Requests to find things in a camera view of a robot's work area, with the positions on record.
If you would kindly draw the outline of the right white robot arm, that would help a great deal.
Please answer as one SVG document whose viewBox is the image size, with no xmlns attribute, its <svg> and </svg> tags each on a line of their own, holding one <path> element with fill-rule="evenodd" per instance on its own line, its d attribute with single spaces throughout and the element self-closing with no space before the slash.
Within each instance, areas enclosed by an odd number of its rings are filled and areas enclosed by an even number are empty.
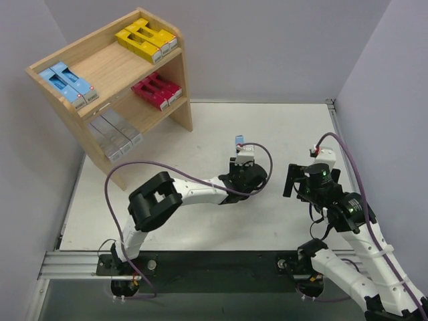
<svg viewBox="0 0 428 321">
<path fill-rule="evenodd" d="M 426 320 L 427 297 L 398 264 L 393 246 L 385 241 L 362 196 L 343 191 L 339 174 L 325 163 L 290 164 L 283 196 L 296 191 L 301 201 L 319 212 L 353 248 L 366 274 L 348 266 L 318 238 L 298 248 L 298 268 L 334 282 L 360 306 L 366 320 Z"/>
</svg>

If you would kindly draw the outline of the yellow toothpaste box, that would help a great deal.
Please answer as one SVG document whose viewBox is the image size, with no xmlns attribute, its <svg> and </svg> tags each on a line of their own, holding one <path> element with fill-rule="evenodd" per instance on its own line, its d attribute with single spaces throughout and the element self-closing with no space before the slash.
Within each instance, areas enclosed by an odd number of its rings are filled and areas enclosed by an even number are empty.
<svg viewBox="0 0 428 321">
<path fill-rule="evenodd" d="M 138 43 L 150 43 L 160 49 L 161 55 L 166 56 L 171 52 L 169 42 L 163 40 L 153 31 L 147 31 L 143 27 L 133 23 L 125 28 L 131 33 L 131 38 Z"/>
<path fill-rule="evenodd" d="M 125 29 L 116 33 L 115 37 L 122 47 L 125 47 L 127 50 L 151 64 L 156 64 L 163 58 L 158 47 L 147 41 L 139 42 L 135 40 L 133 34 Z"/>
<path fill-rule="evenodd" d="M 155 30 L 151 28 L 149 26 L 149 22 L 143 18 L 136 20 L 134 24 L 136 24 L 140 28 L 141 33 L 145 35 L 155 35 L 158 38 L 161 38 L 162 40 L 168 42 L 171 50 L 174 50 L 178 47 L 177 37 L 169 31 L 166 31 L 164 29 Z"/>
</svg>

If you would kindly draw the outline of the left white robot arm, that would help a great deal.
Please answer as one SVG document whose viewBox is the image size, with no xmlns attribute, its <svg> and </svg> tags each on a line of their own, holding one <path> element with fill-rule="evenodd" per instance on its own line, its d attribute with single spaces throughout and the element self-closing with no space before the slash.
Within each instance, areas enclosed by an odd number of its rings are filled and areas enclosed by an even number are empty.
<svg viewBox="0 0 428 321">
<path fill-rule="evenodd" d="M 128 197 L 126 225 L 110 250 L 112 267 L 122 275 L 133 272 L 148 233 L 164 225 L 179 207 L 238 203 L 264 188 L 271 174 L 252 160 L 231 165 L 227 174 L 200 181 L 176 179 L 166 171 L 159 172 Z"/>
</svg>

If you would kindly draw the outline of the yellow toothpaste box front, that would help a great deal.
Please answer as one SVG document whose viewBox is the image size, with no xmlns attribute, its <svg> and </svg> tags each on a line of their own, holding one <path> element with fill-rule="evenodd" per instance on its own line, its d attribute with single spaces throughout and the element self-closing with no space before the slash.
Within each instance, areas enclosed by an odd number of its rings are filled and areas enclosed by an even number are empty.
<svg viewBox="0 0 428 321">
<path fill-rule="evenodd" d="M 166 31 L 164 29 L 155 30 L 151 28 L 149 26 L 149 22 L 143 18 L 136 20 L 134 24 L 136 24 L 140 28 L 141 33 L 145 35 L 155 35 L 158 38 L 161 38 L 162 40 L 168 42 L 171 50 L 174 50 L 178 47 L 177 37 L 169 31 Z"/>
</svg>

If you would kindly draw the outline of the blue toothpaste box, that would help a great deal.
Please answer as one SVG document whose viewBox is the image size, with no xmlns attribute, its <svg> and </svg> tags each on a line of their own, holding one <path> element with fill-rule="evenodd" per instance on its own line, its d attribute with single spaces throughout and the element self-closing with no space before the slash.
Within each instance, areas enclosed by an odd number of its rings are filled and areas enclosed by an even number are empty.
<svg viewBox="0 0 428 321">
<path fill-rule="evenodd" d="M 89 104 L 99 97 L 96 89 L 87 82 L 85 79 L 75 74 L 69 66 L 63 62 L 50 67 L 50 69 L 67 85 L 70 85 L 77 93 L 78 96 L 83 98 Z"/>
<path fill-rule="evenodd" d="M 76 110 L 86 105 L 86 101 L 77 90 L 62 80 L 54 71 L 46 69 L 39 75 L 54 89 L 56 89 Z"/>
<path fill-rule="evenodd" d="M 243 135 L 237 135 L 235 137 L 235 149 L 241 150 L 244 147 L 244 144 L 245 144 L 245 140 Z"/>
</svg>

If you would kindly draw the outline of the pink toothpaste box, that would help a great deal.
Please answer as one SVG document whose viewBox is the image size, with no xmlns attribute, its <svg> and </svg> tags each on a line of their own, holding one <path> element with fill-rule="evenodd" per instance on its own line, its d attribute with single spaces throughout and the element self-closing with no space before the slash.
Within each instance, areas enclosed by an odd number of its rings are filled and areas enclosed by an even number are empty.
<svg viewBox="0 0 428 321">
<path fill-rule="evenodd" d="M 166 98 L 162 97 L 157 91 L 143 83 L 139 82 L 131 87 L 131 90 L 143 100 L 148 102 L 150 105 L 154 106 L 156 109 L 163 111 L 166 107 L 169 106 L 169 103 Z"/>
<path fill-rule="evenodd" d="M 166 79 L 157 72 L 153 72 L 148 78 L 151 83 L 163 90 L 169 91 L 175 96 L 175 98 L 179 98 L 183 95 L 183 89 L 179 85 Z"/>
<path fill-rule="evenodd" d="M 159 88 L 158 86 L 154 85 L 153 83 L 151 83 L 149 78 L 145 78 L 141 82 L 153 87 L 157 91 L 158 94 L 160 94 L 162 97 L 167 99 L 169 105 L 171 105 L 173 102 L 175 102 L 177 100 L 177 98 L 175 98 L 175 96 L 172 93 L 170 93 L 169 91 L 163 90 L 163 89 Z"/>
</svg>

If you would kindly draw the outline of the silver toothpaste box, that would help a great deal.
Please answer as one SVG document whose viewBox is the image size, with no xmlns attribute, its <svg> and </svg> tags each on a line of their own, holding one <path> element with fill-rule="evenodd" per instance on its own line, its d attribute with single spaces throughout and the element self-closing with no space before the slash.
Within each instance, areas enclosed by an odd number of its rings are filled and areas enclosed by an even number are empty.
<svg viewBox="0 0 428 321">
<path fill-rule="evenodd" d="M 122 154 L 127 154 L 131 150 L 131 141 L 103 117 L 97 117 L 95 120 L 91 121 L 90 124 L 111 143 L 115 144 Z"/>
<path fill-rule="evenodd" d="M 139 132 L 131 123 L 129 123 L 125 118 L 121 117 L 113 109 L 110 109 L 103 113 L 103 119 L 105 119 L 109 124 L 111 124 L 117 131 L 123 134 L 127 139 L 133 144 L 137 145 L 142 140 L 142 133 Z"/>
<path fill-rule="evenodd" d="M 100 145 L 101 150 L 103 151 L 106 158 L 112 162 L 117 162 L 121 157 L 122 153 L 119 148 L 112 144 L 106 137 L 98 133 L 96 135 L 97 143 Z"/>
</svg>

